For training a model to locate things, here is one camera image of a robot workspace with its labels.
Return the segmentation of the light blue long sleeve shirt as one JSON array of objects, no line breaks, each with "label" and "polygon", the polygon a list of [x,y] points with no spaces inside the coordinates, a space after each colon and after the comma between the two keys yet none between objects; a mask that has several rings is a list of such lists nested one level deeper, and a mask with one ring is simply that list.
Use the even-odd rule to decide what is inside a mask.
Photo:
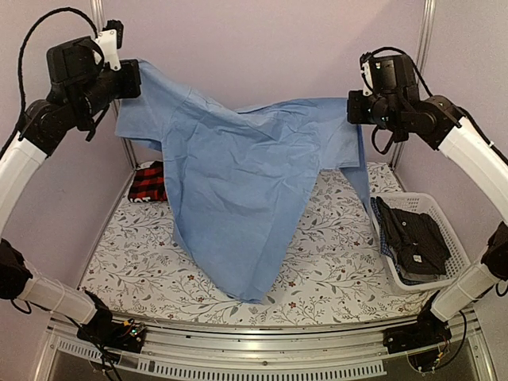
[{"label": "light blue long sleeve shirt", "polygon": [[259,303],[322,171],[370,197],[361,129],[345,98],[231,110],[141,61],[116,134],[162,155],[176,242],[229,297]]}]

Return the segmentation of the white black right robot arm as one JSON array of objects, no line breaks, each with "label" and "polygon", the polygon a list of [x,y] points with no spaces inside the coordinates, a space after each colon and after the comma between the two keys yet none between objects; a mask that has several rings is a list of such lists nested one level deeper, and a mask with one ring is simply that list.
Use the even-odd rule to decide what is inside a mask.
[{"label": "white black right robot arm", "polygon": [[501,222],[485,251],[429,302],[411,327],[410,339],[426,346],[465,306],[507,280],[507,158],[487,139],[461,106],[434,94],[404,51],[384,47],[359,59],[363,87],[348,95],[348,119],[391,133],[390,142],[419,137],[461,171],[495,208]]}]

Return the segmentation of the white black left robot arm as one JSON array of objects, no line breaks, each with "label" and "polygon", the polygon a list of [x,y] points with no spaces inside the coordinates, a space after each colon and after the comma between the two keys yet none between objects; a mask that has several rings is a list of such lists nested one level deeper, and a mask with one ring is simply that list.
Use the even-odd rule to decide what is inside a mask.
[{"label": "white black left robot arm", "polygon": [[[65,37],[32,37],[25,51],[24,79],[29,101],[48,93],[47,48]],[[17,54],[22,37],[1,42],[1,146],[19,112]],[[37,270],[72,287],[78,285],[94,245],[131,167],[114,136],[112,112],[91,142],[72,130],[30,180],[2,237]],[[1,330],[28,331],[45,325],[48,315],[25,315],[1,300]]]}]

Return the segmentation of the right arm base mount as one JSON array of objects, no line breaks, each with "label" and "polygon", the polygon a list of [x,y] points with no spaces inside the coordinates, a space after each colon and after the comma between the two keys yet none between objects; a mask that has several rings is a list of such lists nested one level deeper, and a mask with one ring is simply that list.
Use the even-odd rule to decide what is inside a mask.
[{"label": "right arm base mount", "polygon": [[432,317],[385,329],[383,346],[390,354],[393,354],[439,344],[451,338],[448,324]]}]

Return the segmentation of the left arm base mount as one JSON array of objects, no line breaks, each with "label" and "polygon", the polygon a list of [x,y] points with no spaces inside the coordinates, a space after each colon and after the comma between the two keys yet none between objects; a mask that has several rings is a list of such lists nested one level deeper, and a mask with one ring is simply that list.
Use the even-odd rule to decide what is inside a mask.
[{"label": "left arm base mount", "polygon": [[135,322],[133,319],[117,322],[101,317],[81,325],[77,337],[99,346],[141,353],[146,333],[146,325],[142,322]]}]

